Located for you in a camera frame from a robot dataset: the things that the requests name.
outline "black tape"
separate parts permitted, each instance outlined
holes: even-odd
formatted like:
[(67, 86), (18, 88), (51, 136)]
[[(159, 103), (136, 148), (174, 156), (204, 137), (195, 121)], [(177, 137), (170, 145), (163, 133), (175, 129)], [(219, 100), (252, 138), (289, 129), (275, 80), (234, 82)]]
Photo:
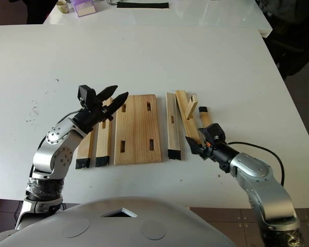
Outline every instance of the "black tape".
[(109, 161), (110, 161), (109, 156), (96, 157), (95, 167), (106, 166), (109, 164)]
[(199, 107), (199, 112), (208, 112), (207, 107)]
[(148, 8), (148, 9), (168, 9), (169, 3), (158, 3), (158, 4), (142, 4), (142, 3), (124, 3), (118, 2), (117, 8)]
[(181, 151), (180, 150), (173, 150), (169, 149), (168, 150), (168, 158), (170, 160), (181, 160)]
[(33, 201), (51, 201), (60, 198), (64, 179), (29, 178), (26, 191)]
[(300, 229), (275, 232), (262, 230), (261, 237), (265, 247), (305, 247)]
[(78, 158), (76, 160), (76, 169), (89, 168), (90, 158)]

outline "floor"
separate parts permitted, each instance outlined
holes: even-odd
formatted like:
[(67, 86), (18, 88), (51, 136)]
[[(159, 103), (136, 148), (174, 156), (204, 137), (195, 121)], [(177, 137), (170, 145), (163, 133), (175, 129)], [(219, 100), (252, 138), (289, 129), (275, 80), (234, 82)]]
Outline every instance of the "floor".
[[(26, 23), (26, 7), (22, 1), (0, 0), (0, 25)], [(309, 134), (309, 64), (288, 77), (286, 87)], [(0, 200), (0, 232), (14, 228), (18, 201)], [(226, 234), (237, 246), (263, 246), (257, 224), (250, 209), (191, 208), (193, 212)], [(301, 228), (309, 246), (309, 209), (298, 209)]]

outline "wooden piece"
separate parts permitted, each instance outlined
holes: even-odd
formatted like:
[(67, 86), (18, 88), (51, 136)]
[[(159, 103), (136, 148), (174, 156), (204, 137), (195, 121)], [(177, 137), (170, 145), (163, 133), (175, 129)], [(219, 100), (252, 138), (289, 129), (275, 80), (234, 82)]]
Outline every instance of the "wooden piece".
[[(112, 98), (103, 101), (103, 105), (110, 105)], [(101, 167), (109, 164), (111, 147), (111, 126), (110, 120), (98, 123), (97, 147), (95, 167)]]
[(94, 130), (80, 142), (76, 160), (76, 169), (89, 168), (93, 150)]
[(200, 114), (200, 119), (201, 119), (201, 123), (202, 123), (203, 128), (206, 128), (206, 127), (208, 127), (209, 125), (212, 124), (210, 114), (207, 110), (207, 107), (199, 107), (199, 114)]
[(201, 140), (198, 134), (198, 130), (196, 127), (196, 123), (193, 119), (193, 116), (191, 115), (190, 119), (187, 119), (186, 117), (186, 109), (188, 107), (188, 100), (186, 97), (186, 93), (184, 90), (178, 90), (175, 91), (177, 103), (179, 105), (181, 118), (183, 121), (184, 129), (185, 129), (185, 135), (195, 140), (198, 144), (201, 144)]
[(198, 98), (196, 94), (192, 94), (189, 100), (189, 103), (187, 104), (187, 108), (185, 111), (186, 119), (190, 119), (193, 117), (193, 112), (198, 104)]
[(181, 160), (177, 106), (175, 94), (166, 93), (168, 158)]
[(156, 96), (128, 96), (116, 112), (114, 164), (161, 161)]

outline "silver robot arm segment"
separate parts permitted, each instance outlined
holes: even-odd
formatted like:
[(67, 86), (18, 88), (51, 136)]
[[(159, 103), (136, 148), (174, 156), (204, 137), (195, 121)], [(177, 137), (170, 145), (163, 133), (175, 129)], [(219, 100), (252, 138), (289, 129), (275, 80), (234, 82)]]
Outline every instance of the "silver robot arm segment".
[[(102, 102), (110, 98), (116, 89), (117, 86), (110, 86), (96, 95), (95, 90), (86, 85), (79, 87), (78, 99), (82, 109), (72, 119), (64, 118), (54, 125), (46, 133), (33, 157), (26, 197), (15, 229), (24, 228), (29, 223), (34, 223), (34, 218), (41, 220), (59, 210), (63, 201), (61, 192), (64, 178), (75, 149), (98, 122), (112, 120), (112, 114), (128, 97), (128, 92), (125, 92), (117, 96), (110, 105), (103, 105)], [(38, 216), (27, 220), (30, 214)]]
[(210, 158), (218, 162), (221, 170), (237, 179), (248, 195), (265, 246), (304, 246), (292, 200), (273, 177), (272, 168), (264, 161), (228, 146), (219, 124), (213, 123), (199, 131), (204, 135), (206, 145), (200, 147), (192, 138), (186, 137), (192, 152), (204, 160)]

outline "white tabletop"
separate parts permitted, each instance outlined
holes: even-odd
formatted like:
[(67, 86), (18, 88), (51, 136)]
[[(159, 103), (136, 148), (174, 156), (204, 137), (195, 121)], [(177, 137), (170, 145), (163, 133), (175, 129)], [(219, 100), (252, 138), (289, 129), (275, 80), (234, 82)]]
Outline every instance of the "white tabletop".
[[(209, 107), (228, 141), (276, 152), (295, 207), (309, 207), (309, 136), (261, 36), (246, 28), (0, 26), (0, 198), (23, 199), (40, 140), (79, 108), (81, 84), (98, 92), (117, 84), (116, 95), (155, 94), (163, 162), (114, 166), (111, 159), (107, 167), (75, 170), (73, 161), (65, 202), (150, 196), (185, 206), (248, 207), (237, 181), (211, 160), (191, 155), (184, 139), (183, 160), (168, 160), (165, 93), (186, 90)], [(270, 154), (236, 149), (266, 160), (280, 180)]]
[[(162, 3), (165, 0), (128, 0)], [(255, 0), (169, 0), (169, 9), (125, 9), (94, 2), (97, 13), (78, 17), (71, 4), (68, 14), (54, 8), (45, 24), (119, 24), (154, 26), (239, 27), (258, 29), (263, 37), (272, 31)]]

